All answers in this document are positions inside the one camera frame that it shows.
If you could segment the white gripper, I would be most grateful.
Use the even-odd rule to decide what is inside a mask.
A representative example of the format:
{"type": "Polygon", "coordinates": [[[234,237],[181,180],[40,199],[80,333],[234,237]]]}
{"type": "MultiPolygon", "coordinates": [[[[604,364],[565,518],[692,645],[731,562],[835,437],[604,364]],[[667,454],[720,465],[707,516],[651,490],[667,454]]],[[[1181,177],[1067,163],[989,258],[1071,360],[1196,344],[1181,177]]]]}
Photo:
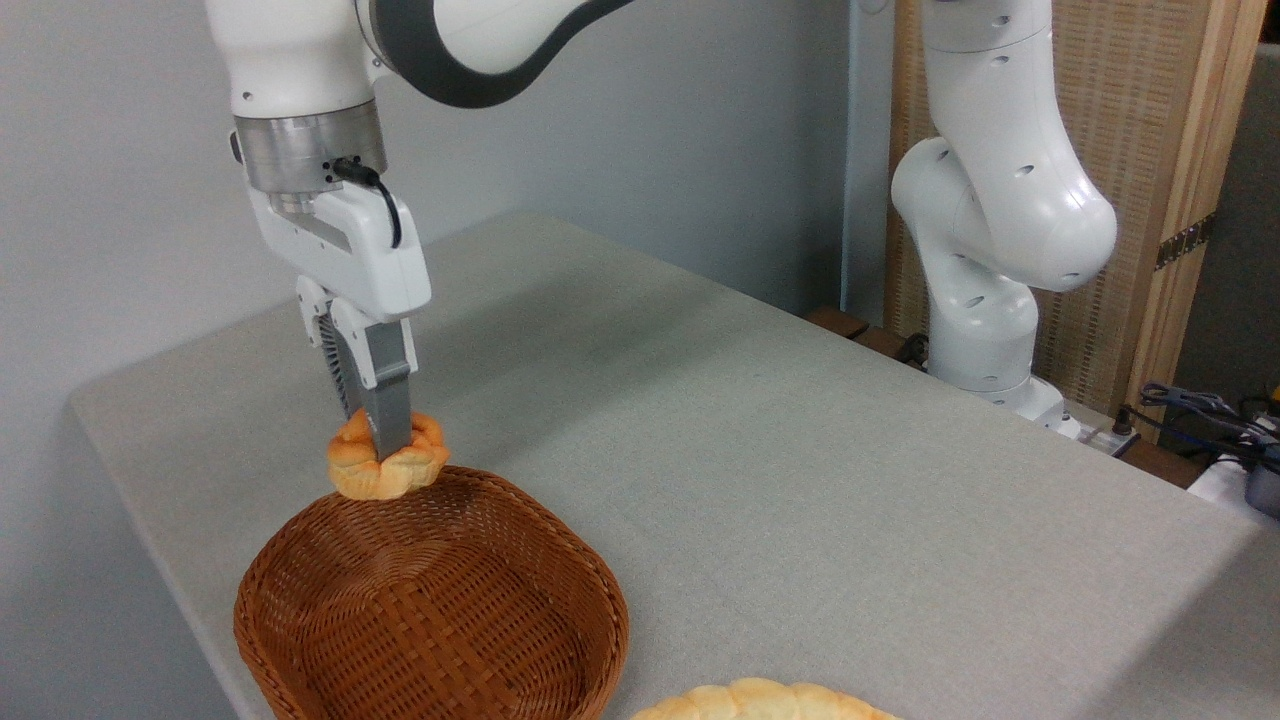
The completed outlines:
{"type": "Polygon", "coordinates": [[[343,414],[365,411],[378,460],[399,452],[411,442],[410,375],[419,369],[410,320],[402,318],[431,299],[410,210],[396,202],[394,249],[390,213],[378,191],[343,184],[320,193],[312,214],[284,215],[265,192],[248,187],[247,193],[268,246],[301,274],[294,292],[303,325],[323,351],[343,414]]]}

